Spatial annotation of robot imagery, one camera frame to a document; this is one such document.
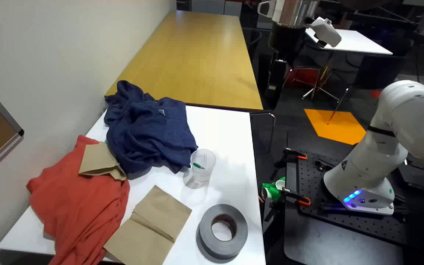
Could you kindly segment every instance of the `clear plastic container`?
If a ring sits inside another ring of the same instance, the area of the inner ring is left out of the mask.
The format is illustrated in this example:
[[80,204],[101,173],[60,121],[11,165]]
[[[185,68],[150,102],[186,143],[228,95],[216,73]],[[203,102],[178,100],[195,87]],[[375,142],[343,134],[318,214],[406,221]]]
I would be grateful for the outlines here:
[[214,167],[214,155],[207,149],[197,149],[191,155],[191,165],[184,173],[184,184],[189,189],[201,189],[209,184]]

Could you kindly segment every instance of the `orange mat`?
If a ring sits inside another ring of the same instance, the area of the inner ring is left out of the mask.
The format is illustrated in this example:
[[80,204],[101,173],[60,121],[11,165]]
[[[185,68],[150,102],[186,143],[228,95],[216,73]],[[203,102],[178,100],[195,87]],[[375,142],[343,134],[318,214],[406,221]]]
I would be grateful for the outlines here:
[[356,145],[365,136],[365,130],[350,112],[335,112],[331,121],[332,111],[304,109],[304,114],[320,139]]

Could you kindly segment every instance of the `roll of duct tape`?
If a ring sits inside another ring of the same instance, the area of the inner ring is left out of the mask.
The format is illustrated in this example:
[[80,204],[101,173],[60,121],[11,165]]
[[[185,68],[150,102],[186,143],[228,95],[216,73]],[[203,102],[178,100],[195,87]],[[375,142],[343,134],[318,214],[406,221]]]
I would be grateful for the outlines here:
[[[212,226],[226,224],[231,232],[229,240],[213,236]],[[239,211],[229,205],[214,205],[206,211],[197,227],[197,248],[204,258],[222,264],[234,259],[247,239],[247,224]]]

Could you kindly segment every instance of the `orange shirt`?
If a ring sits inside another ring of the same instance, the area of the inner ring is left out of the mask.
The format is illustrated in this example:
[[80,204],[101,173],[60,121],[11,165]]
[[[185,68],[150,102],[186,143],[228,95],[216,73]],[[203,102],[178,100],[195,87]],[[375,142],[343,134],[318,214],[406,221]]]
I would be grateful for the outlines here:
[[26,184],[44,233],[54,239],[53,265],[98,264],[104,243],[122,221],[128,181],[78,176],[83,148],[95,143],[79,136],[70,153]]

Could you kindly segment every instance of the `yellow table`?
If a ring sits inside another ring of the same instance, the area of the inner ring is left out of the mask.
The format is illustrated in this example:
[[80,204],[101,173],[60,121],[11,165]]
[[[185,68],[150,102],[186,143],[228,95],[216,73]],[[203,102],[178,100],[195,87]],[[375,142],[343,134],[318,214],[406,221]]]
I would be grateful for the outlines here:
[[[262,109],[235,17],[189,12],[167,15],[116,81],[119,80],[138,86],[154,99]],[[107,96],[114,93],[116,83]]]

